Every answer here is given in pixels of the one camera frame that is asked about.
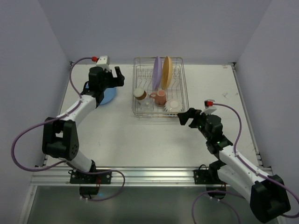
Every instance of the blue bowl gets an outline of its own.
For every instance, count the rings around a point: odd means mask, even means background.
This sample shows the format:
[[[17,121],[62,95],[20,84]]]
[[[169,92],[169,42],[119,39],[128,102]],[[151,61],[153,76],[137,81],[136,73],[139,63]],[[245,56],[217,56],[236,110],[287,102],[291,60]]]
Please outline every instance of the blue bowl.
[[[104,99],[100,103],[100,105],[104,105],[109,103],[116,95],[116,87],[108,88],[104,91]]]

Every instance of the yellow plate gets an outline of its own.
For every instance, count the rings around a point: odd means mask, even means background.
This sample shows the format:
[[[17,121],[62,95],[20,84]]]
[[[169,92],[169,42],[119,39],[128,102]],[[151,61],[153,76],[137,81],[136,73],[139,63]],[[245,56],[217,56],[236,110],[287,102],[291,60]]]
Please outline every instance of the yellow plate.
[[[162,89],[166,90],[172,79],[172,60],[170,57],[166,57],[162,68]]]

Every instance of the black mounting bracket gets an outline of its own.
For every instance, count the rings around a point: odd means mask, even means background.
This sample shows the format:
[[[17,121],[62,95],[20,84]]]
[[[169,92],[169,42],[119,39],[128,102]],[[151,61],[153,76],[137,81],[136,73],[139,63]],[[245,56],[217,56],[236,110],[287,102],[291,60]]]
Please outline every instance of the black mounting bracket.
[[[221,185],[220,187],[206,187],[207,191],[210,190],[221,190],[221,191],[226,191],[226,186],[225,185]],[[222,194],[222,193],[208,193],[208,195],[210,197],[216,198],[216,199],[223,199],[225,197],[226,194]]]
[[[215,180],[209,174],[207,169],[195,169],[193,170],[193,177],[195,184],[222,184],[220,180]]]
[[[91,195],[97,195],[99,193],[99,187],[79,187],[79,194],[82,197],[88,197],[92,199]]]
[[[112,172],[98,174],[98,175],[88,175],[83,174],[78,171],[70,170],[71,174],[70,183],[72,184],[97,184],[97,180],[100,180],[100,184],[110,184]]]

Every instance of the pink mug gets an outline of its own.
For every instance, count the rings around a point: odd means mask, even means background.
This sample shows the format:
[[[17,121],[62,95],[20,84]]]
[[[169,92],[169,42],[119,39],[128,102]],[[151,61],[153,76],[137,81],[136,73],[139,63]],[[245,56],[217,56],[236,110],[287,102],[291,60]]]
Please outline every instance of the pink mug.
[[[150,94],[151,98],[155,99],[155,103],[157,106],[164,106],[166,103],[166,93],[164,90],[158,90],[157,92],[153,92]]]

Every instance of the wire dish rack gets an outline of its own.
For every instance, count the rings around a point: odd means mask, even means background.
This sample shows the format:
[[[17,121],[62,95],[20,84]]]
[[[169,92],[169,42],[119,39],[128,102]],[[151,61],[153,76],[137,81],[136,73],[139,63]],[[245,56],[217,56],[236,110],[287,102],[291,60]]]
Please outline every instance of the wire dish rack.
[[[153,69],[155,57],[137,57],[134,59],[133,68],[133,90],[137,87],[142,87],[147,94],[151,94],[153,91]],[[164,63],[165,57],[161,57],[162,64]],[[167,100],[176,98],[182,102],[183,110],[185,112],[189,109],[188,93],[185,79],[185,71],[183,59],[181,57],[171,57],[172,59],[172,80],[171,84],[167,88],[166,96]],[[132,93],[132,110],[135,116],[140,118],[175,118],[177,112],[165,112],[164,107],[157,106],[154,103],[151,108],[144,108],[138,103]]]

